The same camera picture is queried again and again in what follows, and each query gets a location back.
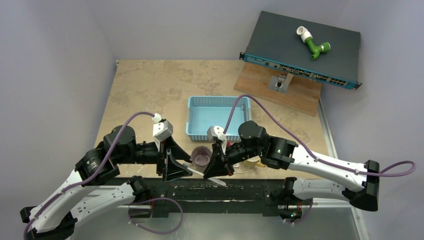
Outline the purple mug black handle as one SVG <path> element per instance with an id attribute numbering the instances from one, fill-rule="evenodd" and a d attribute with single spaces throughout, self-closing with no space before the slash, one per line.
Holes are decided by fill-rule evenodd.
<path id="1" fill-rule="evenodd" d="M 191 162 L 198 167 L 206 167 L 212 157 L 212 151 L 206 146 L 198 146 L 191 153 Z"/>

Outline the light blue perforated basket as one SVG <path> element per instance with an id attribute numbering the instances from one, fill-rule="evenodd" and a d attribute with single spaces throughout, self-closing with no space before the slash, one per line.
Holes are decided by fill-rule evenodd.
<path id="1" fill-rule="evenodd" d="M 210 126 L 224 128 L 230 116 L 236 96 L 191 96 L 187 103 L 187 121 L 185 131 L 193 142 L 207 142 L 207 130 Z M 251 115 L 251 100 L 241 98 L 234 109 L 230 125 L 226 132 L 230 142 L 239 142 L 239 126 L 244 123 L 242 105 L 249 107 L 249 121 Z"/>

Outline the textured clear oval tray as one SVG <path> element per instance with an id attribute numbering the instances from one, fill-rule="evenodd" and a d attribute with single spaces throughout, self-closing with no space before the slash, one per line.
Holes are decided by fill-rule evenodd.
<path id="1" fill-rule="evenodd" d="M 234 168 L 234 173 L 235 174 L 249 174 L 249 173 L 253 173 L 254 171 L 256 171 L 257 169 L 261 169 L 260 166 L 254 165 L 254 166 L 246 166 L 242 163 L 238 163 L 238 164 L 234 164 L 233 165 Z"/>

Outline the yellow mug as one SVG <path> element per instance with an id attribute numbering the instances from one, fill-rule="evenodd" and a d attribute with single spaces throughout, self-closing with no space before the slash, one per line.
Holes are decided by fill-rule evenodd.
<path id="1" fill-rule="evenodd" d="M 267 167 L 265 164 L 261 163 L 261 159 L 259 157 L 252 157 L 252 158 L 246 159 L 242 161 L 241 164 L 247 168 L 254 168 L 254 167 L 266 168 Z"/>

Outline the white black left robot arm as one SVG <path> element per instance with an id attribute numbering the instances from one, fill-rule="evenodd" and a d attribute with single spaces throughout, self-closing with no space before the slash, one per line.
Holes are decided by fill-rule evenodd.
<path id="1" fill-rule="evenodd" d="M 26 240 L 68 240 L 76 227 L 123 205 L 153 205 L 166 197 L 156 193 L 141 176 L 94 198 L 87 196 L 120 174 L 120 164 L 155 165 L 163 181 L 190 177 L 181 161 L 190 156 L 174 141 L 168 121 L 153 125 L 152 142 L 137 143 L 132 127 L 120 125 L 104 136 L 75 165 L 65 182 L 43 203 L 20 211 Z"/>

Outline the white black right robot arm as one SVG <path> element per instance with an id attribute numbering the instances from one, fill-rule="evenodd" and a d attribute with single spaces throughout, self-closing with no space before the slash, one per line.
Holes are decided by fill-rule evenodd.
<path id="1" fill-rule="evenodd" d="M 228 146 L 222 127 L 211 126 L 207 130 L 213 144 L 212 156 L 203 172 L 204 179 L 232 176 L 235 164 L 258 157 L 271 169 L 299 171 L 319 177 L 313 180 L 287 177 L 280 197 L 288 204 L 313 198 L 338 199 L 364 211 L 378 210 L 378 162 L 347 162 L 307 151 L 294 141 L 269 135 L 264 127 L 252 120 L 239 126 L 238 135 L 240 141 Z"/>

